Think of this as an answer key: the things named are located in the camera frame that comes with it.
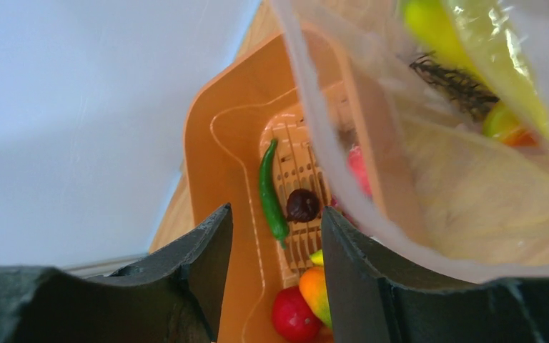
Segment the pink item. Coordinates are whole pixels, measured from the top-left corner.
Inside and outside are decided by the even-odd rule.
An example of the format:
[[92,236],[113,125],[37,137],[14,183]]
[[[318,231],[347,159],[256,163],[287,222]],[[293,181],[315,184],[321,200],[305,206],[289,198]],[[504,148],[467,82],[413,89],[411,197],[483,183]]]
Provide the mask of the pink item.
[[363,154],[361,147],[355,145],[348,153],[347,159],[348,167],[355,175],[355,179],[359,182],[359,186],[363,193],[371,197],[371,186],[369,185],[369,179],[367,178],[367,170],[365,169],[365,163],[363,161]]

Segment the yellow fruit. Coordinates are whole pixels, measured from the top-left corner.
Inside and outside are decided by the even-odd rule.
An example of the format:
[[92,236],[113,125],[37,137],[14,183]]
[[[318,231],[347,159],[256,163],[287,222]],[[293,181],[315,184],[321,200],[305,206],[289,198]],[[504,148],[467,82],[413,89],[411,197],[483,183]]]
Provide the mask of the yellow fruit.
[[535,146],[535,140],[515,115],[497,103],[483,122],[483,135],[510,146]]
[[306,300],[312,313],[321,319],[325,326],[331,329],[330,302],[327,298],[327,286],[325,285],[325,270],[323,267],[308,269],[300,277],[300,293]]
[[[402,7],[405,27],[421,44],[435,51],[440,63],[468,70],[520,111],[520,117],[508,112],[511,121],[521,121],[549,141],[548,109],[533,86],[533,72],[520,42],[515,35],[508,35],[515,33],[511,23],[494,20],[505,15],[497,1],[467,1],[465,7],[453,12],[453,18],[445,6],[450,6],[449,1],[406,0]],[[492,35],[497,31],[505,34]],[[470,47],[471,56],[466,46]],[[529,141],[525,135],[519,138],[523,139]]]
[[325,263],[323,262],[323,249],[310,255],[310,261],[312,261],[315,266],[322,267],[323,265],[325,265]]
[[440,0],[409,0],[403,7],[407,30],[441,63],[467,69],[478,76]]

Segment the red fruit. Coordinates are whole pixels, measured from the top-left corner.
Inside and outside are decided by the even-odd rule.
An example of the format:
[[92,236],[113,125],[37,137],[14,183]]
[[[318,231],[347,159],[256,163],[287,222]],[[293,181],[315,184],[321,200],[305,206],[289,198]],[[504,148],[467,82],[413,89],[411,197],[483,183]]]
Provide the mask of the red fruit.
[[277,294],[272,306],[272,324],[283,338],[294,343],[311,341],[323,326],[308,307],[298,286]]
[[355,146],[348,153],[347,164],[355,179],[359,183],[363,193],[371,197],[371,186],[369,185],[369,179],[367,178],[367,170],[363,161],[363,153],[360,146]]

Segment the orange fruit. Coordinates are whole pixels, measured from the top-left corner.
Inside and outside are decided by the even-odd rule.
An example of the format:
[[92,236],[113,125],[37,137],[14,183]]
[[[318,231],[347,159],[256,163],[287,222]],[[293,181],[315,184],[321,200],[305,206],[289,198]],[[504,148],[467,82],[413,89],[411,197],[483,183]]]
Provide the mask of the orange fruit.
[[323,267],[312,267],[300,277],[300,293],[306,300],[312,313],[321,319],[321,322],[331,328],[330,302],[327,298],[325,284],[325,270]]

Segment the red tomato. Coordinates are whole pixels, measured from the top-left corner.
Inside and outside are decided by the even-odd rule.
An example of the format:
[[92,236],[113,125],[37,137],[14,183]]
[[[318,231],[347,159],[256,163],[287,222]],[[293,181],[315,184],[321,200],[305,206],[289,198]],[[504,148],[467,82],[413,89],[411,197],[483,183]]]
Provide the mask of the red tomato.
[[293,343],[309,342],[323,326],[308,307],[298,286],[277,294],[272,306],[272,324],[281,336]]

